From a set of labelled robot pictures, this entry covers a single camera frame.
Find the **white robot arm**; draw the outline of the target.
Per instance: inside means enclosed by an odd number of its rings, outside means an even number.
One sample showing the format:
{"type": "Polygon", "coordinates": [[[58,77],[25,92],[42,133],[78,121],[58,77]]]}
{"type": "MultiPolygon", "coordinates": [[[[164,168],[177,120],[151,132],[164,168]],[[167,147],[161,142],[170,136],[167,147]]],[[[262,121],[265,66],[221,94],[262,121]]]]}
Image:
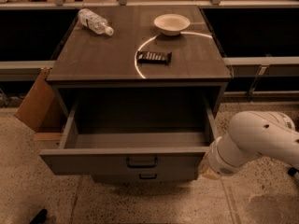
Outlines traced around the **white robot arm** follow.
{"type": "Polygon", "coordinates": [[[299,169],[299,132],[281,112],[244,111],[232,117],[225,135],[218,137],[199,166],[201,176],[219,179],[239,172],[261,157],[299,169]]]}

